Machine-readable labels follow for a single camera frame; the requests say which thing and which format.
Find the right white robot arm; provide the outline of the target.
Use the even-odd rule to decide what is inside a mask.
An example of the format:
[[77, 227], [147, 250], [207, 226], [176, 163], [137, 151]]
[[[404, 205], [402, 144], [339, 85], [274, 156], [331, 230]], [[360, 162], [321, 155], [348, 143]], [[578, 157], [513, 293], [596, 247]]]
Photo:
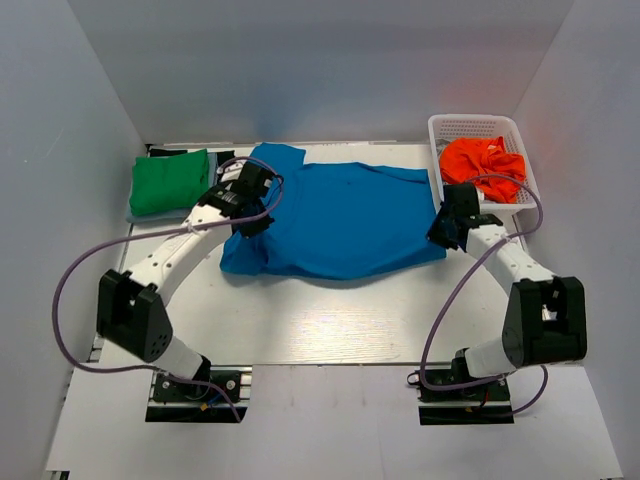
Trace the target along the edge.
[[588, 350], [585, 291], [575, 277], [562, 277], [534, 260], [495, 215], [482, 212], [469, 182], [447, 185], [427, 238], [445, 249], [461, 250], [485, 268], [508, 296], [498, 337], [462, 349], [451, 362], [452, 379], [420, 383], [431, 391], [455, 391], [472, 399], [490, 382], [521, 368], [582, 360]]

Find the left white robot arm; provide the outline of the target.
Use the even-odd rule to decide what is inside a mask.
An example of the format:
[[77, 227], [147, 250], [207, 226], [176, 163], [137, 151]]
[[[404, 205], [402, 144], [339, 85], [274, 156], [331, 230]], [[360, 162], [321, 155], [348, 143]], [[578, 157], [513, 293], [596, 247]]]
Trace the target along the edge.
[[123, 273], [105, 273], [99, 283], [97, 333], [145, 364], [177, 378], [188, 398], [211, 387], [211, 362], [173, 331], [167, 306], [191, 272], [233, 234], [256, 236], [274, 219], [263, 200], [282, 177], [241, 158], [218, 169], [217, 184], [196, 202], [175, 233]]

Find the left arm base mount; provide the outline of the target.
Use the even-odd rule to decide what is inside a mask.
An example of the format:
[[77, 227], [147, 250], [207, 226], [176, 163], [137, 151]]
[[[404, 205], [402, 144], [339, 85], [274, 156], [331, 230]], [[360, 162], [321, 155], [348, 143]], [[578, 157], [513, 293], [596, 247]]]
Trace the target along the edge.
[[[250, 366], [213, 367], [209, 382], [233, 403], [240, 419], [249, 407], [253, 370]], [[152, 376], [145, 421], [147, 423], [235, 424], [230, 404], [215, 389], [170, 380], [166, 374]]]

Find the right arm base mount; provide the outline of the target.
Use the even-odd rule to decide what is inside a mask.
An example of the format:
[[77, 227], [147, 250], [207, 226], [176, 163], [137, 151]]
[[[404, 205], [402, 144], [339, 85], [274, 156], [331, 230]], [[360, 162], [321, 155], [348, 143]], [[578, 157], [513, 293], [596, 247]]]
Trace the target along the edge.
[[420, 383], [419, 372], [407, 376], [417, 390], [421, 426], [471, 426], [513, 424], [510, 392], [505, 381], [465, 390], [433, 391]]

